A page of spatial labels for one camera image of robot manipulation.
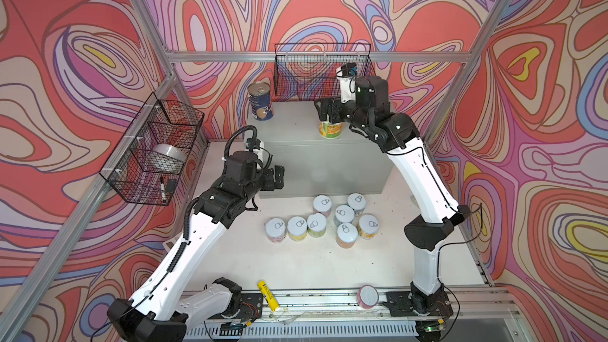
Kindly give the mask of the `green yellow peach can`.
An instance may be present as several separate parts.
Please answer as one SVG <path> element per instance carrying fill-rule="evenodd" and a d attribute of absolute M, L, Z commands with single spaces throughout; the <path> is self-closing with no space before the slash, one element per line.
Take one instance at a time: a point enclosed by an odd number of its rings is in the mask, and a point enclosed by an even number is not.
<path fill-rule="evenodd" d="M 319 124 L 319 133 L 325 139 L 337 139 L 342 133 L 342 123 L 323 121 Z"/>

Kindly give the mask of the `pink label can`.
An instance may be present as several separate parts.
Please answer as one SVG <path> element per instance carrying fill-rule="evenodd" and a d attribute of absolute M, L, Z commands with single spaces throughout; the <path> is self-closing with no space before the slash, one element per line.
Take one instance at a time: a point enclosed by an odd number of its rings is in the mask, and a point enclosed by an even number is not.
<path fill-rule="evenodd" d="M 281 218 L 271 218 L 264 225 L 264 231 L 270 242 L 280 243 L 286 237 L 287 226 Z"/>

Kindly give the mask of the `dark blue tin can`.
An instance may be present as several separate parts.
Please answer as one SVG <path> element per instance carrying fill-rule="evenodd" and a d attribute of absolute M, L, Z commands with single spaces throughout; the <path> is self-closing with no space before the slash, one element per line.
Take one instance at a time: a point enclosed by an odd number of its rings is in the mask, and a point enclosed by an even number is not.
<path fill-rule="evenodd" d="M 253 118 L 270 120 L 273 117 L 271 87 L 267 82 L 252 82 L 247 87 Z"/>

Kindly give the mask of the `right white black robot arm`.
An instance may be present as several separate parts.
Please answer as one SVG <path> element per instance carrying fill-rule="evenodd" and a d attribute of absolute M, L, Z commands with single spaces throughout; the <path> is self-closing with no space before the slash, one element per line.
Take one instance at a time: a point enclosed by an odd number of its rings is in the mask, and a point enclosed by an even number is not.
<path fill-rule="evenodd" d="M 421 213 L 404 228 L 414 247 L 414 278 L 408 298 L 412 311 L 428 315 L 445 293 L 440 250 L 471 210 L 454 199 L 428 155 L 412 118 L 393 112 L 388 82 L 378 76 L 337 75 L 340 94 L 316 100 L 321 121 L 348 123 L 352 132 L 374 143 L 397 167 Z"/>

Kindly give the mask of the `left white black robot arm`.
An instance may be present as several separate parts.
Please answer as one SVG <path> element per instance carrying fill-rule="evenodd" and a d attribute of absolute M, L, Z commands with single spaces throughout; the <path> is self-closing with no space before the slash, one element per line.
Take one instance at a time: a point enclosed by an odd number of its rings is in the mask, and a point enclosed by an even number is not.
<path fill-rule="evenodd" d="M 213 317 L 241 317 L 244 309 L 257 317 L 257 310 L 242 302 L 242 288 L 224 277 L 198 294 L 181 297 L 196 269 L 237 217 L 257 211 L 256 195 L 284 186 L 283 166 L 272 164 L 272 154 L 257 134 L 255 126 L 247 125 L 229 137 L 223 171 L 187 205 L 177 243 L 129 299 L 115 299 L 110 305 L 109 324 L 122 340 L 182 341 L 191 328 Z"/>

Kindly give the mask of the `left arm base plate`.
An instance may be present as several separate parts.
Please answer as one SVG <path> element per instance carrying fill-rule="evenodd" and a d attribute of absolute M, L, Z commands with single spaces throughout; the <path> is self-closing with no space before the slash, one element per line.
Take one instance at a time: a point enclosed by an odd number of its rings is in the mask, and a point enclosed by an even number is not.
<path fill-rule="evenodd" d="M 211 317 L 211 320 L 255 321 L 263 315 L 264 296 L 259 292 L 242 293 L 237 309 L 229 309 Z"/>

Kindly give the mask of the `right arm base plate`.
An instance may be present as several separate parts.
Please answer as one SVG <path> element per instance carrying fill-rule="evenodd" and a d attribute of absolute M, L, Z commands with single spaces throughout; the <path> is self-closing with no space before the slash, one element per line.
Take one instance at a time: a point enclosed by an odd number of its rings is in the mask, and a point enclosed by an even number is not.
<path fill-rule="evenodd" d="M 393 318 L 450 318 L 454 315 L 451 301 L 444 288 L 438 289 L 431 295 L 419 291 L 389 291 L 386 292 L 386 300 L 380 304 L 389 310 Z"/>

